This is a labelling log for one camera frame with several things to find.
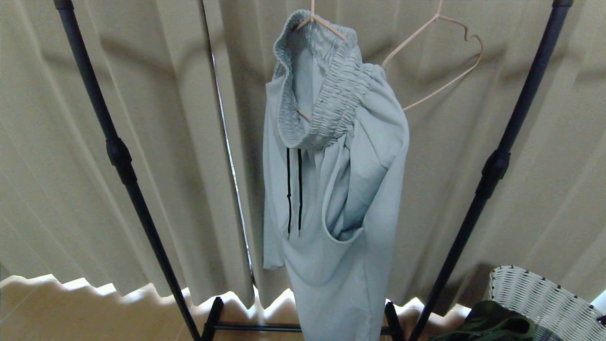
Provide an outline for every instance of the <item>elastic waistband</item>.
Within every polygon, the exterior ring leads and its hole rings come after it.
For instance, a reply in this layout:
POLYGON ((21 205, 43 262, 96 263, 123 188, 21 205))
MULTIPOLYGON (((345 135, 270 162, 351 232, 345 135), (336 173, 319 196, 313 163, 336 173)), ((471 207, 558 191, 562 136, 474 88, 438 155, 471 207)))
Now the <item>elastic waistband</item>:
POLYGON ((370 68, 362 63, 358 37, 353 29, 331 24, 346 37, 342 40, 317 22, 303 26, 300 32, 305 35, 314 58, 326 72, 313 105, 309 130, 304 130, 293 91, 288 36, 310 15, 308 10, 298 10, 290 15, 273 48, 282 66, 276 69, 276 73, 285 72, 278 129, 284 144, 289 148, 323 149, 333 144, 353 124, 355 110, 369 87, 370 68))

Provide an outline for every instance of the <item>beige curtain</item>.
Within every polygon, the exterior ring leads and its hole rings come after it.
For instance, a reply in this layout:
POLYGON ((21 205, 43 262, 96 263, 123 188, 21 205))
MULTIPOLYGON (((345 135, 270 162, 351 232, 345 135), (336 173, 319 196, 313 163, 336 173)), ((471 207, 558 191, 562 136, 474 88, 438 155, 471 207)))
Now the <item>beige curtain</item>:
MULTIPOLYGON (((194 1, 74 1, 116 128, 194 303, 254 301, 204 15, 194 1)), ((170 294, 49 0, 0 4, 0 262, 170 294)))
MULTIPOLYGON (((300 1, 203 1, 216 60, 242 213, 261 302, 284 288, 262 268, 261 137, 272 47, 300 1)), ((366 62, 380 64, 437 1, 317 1, 354 28, 366 62)), ((485 44, 471 74, 409 110, 411 143, 389 298, 427 296, 496 148, 530 68, 551 1, 445 1, 443 14, 485 44)), ((606 288, 606 3, 575 1, 511 166, 485 209, 444 295, 444 308, 484 292, 488 269, 514 264, 593 300, 606 288)), ((403 106, 475 61, 478 47, 440 22, 401 51, 387 78, 403 106)))

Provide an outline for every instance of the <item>clothes hanger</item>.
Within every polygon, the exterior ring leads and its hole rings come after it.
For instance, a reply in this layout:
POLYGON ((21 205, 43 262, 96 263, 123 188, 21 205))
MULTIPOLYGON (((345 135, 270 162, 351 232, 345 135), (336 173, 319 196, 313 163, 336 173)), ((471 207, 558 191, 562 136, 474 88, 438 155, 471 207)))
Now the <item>clothes hanger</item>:
MULTIPOLYGON (((385 66, 387 65, 387 63, 400 51, 402 50, 410 41, 412 41, 415 37, 417 37, 423 30, 425 30, 430 24, 437 22, 438 20, 444 20, 444 21, 448 21, 448 22, 452 22, 454 24, 457 24, 461 27, 463 27, 465 29, 465 41, 469 41, 470 37, 467 36, 467 32, 469 31, 469 28, 467 27, 467 25, 463 24, 462 22, 453 19, 453 18, 449 18, 447 16, 443 16, 440 14, 441 10, 442 10, 442 3, 444 0, 440 0, 439 4, 438 4, 438 10, 436 11, 436 14, 429 19, 429 21, 427 21, 423 26, 421 26, 421 28, 419 28, 416 32, 414 32, 411 36, 409 36, 402 44, 400 44, 400 46, 398 46, 397 48, 395 48, 394 51, 392 51, 387 58, 383 61, 383 64, 381 64, 381 67, 384 69, 385 66)), ((451 80, 450 82, 444 84, 440 89, 432 92, 431 94, 429 94, 428 96, 424 97, 423 99, 414 102, 413 104, 402 108, 402 110, 406 111, 412 107, 414 107, 415 105, 424 102, 426 100, 428 100, 429 98, 431 98, 432 96, 434 96, 435 94, 437 94, 438 92, 446 89, 448 86, 450 86, 451 84, 453 84, 454 82, 458 81, 459 79, 461 79, 463 76, 465 76, 466 74, 470 73, 473 69, 476 68, 476 66, 478 66, 478 64, 480 63, 480 60, 482 59, 482 55, 484 54, 484 44, 482 43, 482 39, 478 36, 478 35, 472 35, 471 38, 476 38, 478 40, 478 42, 480 43, 480 54, 478 55, 478 59, 476 60, 475 64, 473 64, 473 66, 471 66, 469 69, 467 69, 466 71, 464 71, 462 74, 458 75, 457 77, 455 77, 453 80, 451 80)))
MULTIPOLYGON (((326 27, 329 31, 334 33, 336 36, 338 36, 342 40, 345 40, 345 36, 343 35, 343 33, 335 30, 335 28, 332 27, 329 23, 325 22, 324 20, 322 20, 322 18, 320 18, 319 16, 316 15, 316 0, 311 0, 311 15, 309 16, 309 18, 305 19, 303 22, 301 22, 295 28, 295 32, 300 30, 303 26, 307 25, 309 22, 317 22, 318 24, 326 27)), ((301 110, 297 110, 297 112, 301 116, 303 116, 308 122, 311 122, 311 118, 309 116, 307 116, 306 114, 304 114, 301 110)))

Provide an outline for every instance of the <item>clothing rack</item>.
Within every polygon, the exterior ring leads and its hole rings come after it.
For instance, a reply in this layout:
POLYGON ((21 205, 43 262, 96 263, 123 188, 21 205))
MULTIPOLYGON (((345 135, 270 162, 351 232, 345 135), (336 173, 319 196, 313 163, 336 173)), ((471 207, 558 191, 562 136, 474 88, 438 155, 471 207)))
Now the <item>clothing rack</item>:
MULTIPOLYGON (((566 19, 566 14, 568 9, 572 6, 573 1, 574 0, 553 1, 551 15, 547 22, 545 32, 530 67, 524 87, 522 88, 509 123, 507 124, 507 128, 505 129, 505 133, 503 134, 499 146, 492 153, 492 155, 490 155, 484 165, 484 168, 482 169, 482 177, 476 189, 475 197, 471 202, 471 206, 469 207, 461 228, 459 229, 454 243, 450 248, 450 252, 442 265, 442 269, 440 270, 433 288, 431 289, 427 304, 425 304, 425 307, 421 312, 421 316, 415 324, 415 328, 413 329, 408 341, 417 341, 421 335, 421 332, 427 324, 427 320, 431 312, 438 302, 438 298, 440 297, 444 286, 448 282, 448 279, 450 278, 450 275, 454 270, 463 249, 465 248, 465 244, 467 243, 467 240, 469 239, 469 236, 471 235, 473 228, 475 227, 475 224, 477 223, 478 218, 486 205, 486 202, 492 196, 496 185, 507 171, 511 155, 511 147, 520 131, 520 128, 522 127, 526 114, 528 114, 530 105, 534 99, 534 96, 536 95, 545 70, 547 69, 547 64, 549 63, 553 49, 558 41, 558 36, 562 30, 562 26, 564 25, 564 20, 566 19)), ((150 215, 143 194, 141 193, 141 189, 139 188, 135 170, 131 164, 132 159, 130 153, 128 152, 128 148, 118 136, 107 106, 105 105, 101 88, 97 82, 95 71, 93 70, 84 40, 78 27, 76 15, 74 14, 73 10, 73 4, 71 0, 55 0, 55 7, 61 17, 65 34, 69 40, 72 53, 88 93, 88 97, 90 98, 99 124, 101 125, 101 129, 103 130, 103 134, 105 135, 107 155, 109 156, 112 165, 114 165, 116 168, 122 183, 126 187, 128 195, 133 203, 133 206, 135 207, 135 211, 137 212, 137 216, 139 217, 145 234, 149 239, 154 255, 158 259, 158 263, 160 264, 164 277, 168 282, 168 286, 173 294, 173 297, 175 298, 177 306, 183 315, 183 319, 185 320, 185 324, 190 331, 192 339, 195 341, 213 340, 215 331, 217 330, 300 333, 301 327, 294 325, 259 326, 240 325, 235 323, 219 323, 221 311, 223 309, 223 301, 220 297, 217 297, 213 302, 207 322, 204 325, 204 331, 200 335, 193 317, 187 308, 185 298, 183 297, 183 293, 181 292, 179 283, 175 277, 175 272, 170 265, 170 261, 168 260, 168 256, 164 250, 162 241, 160 240, 158 231, 156 230, 152 220, 152 216, 150 215)), ((383 327, 381 334, 391 335, 391 338, 394 341, 404 341, 404 333, 399 324, 395 308, 391 302, 388 302, 385 306, 385 316, 387 317, 388 327, 383 327)))

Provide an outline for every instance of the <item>laundry basket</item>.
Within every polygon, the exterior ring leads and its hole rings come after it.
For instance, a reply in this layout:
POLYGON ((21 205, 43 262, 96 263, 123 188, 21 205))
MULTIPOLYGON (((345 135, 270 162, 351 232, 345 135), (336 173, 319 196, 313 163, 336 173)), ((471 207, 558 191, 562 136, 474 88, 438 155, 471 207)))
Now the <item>laundry basket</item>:
POLYGON ((606 341, 602 314, 561 286, 515 266, 490 273, 490 299, 536 324, 537 341, 606 341))

